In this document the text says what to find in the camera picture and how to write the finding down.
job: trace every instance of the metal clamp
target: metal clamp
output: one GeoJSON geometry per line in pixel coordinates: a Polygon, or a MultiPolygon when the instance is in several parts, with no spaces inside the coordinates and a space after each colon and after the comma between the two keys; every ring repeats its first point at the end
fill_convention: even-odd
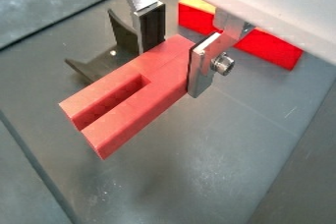
{"type": "Polygon", "coordinates": [[[226,56],[226,50],[253,29],[248,23],[222,10],[216,9],[213,25],[224,32],[214,32],[200,41],[189,52],[186,91],[193,97],[212,84],[214,72],[226,76],[234,61],[226,56]]]}
{"type": "Polygon", "coordinates": [[[126,0],[130,7],[132,27],[137,35],[138,53],[164,41],[165,5],[158,0],[126,0]]]}

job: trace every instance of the screw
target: screw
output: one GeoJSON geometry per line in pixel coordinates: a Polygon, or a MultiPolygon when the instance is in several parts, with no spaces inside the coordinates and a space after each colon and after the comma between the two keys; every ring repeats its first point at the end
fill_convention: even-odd
{"type": "Polygon", "coordinates": [[[222,52],[216,58],[210,60],[210,69],[226,76],[234,66],[234,61],[222,52]]]}

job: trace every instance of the red block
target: red block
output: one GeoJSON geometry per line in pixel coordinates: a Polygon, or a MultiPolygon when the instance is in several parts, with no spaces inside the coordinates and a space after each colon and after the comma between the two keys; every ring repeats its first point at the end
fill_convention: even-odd
{"type": "Polygon", "coordinates": [[[102,159],[186,93],[192,46],[174,35],[60,102],[102,159]]]}
{"type": "MultiPolygon", "coordinates": [[[[201,34],[220,30],[212,25],[214,6],[202,0],[178,1],[178,25],[201,34]]],[[[292,70],[302,53],[270,34],[254,28],[234,47],[268,62],[292,70]]]]}

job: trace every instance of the slotted red piece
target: slotted red piece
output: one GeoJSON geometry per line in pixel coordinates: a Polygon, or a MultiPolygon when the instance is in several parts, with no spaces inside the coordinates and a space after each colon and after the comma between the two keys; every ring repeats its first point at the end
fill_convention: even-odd
{"type": "Polygon", "coordinates": [[[102,159],[186,93],[192,46],[186,38],[172,36],[60,102],[102,159]]]}

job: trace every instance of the red part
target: red part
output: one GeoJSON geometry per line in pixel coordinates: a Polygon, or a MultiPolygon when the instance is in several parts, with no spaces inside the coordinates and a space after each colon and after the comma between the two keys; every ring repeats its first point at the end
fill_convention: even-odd
{"type": "MultiPolygon", "coordinates": [[[[209,34],[220,30],[212,25],[213,7],[202,0],[178,1],[178,25],[201,33],[209,34]]],[[[234,48],[256,57],[292,70],[302,50],[254,28],[234,44],[234,48]]]]}
{"type": "Polygon", "coordinates": [[[101,159],[185,94],[192,46],[174,35],[60,102],[101,159]]]}

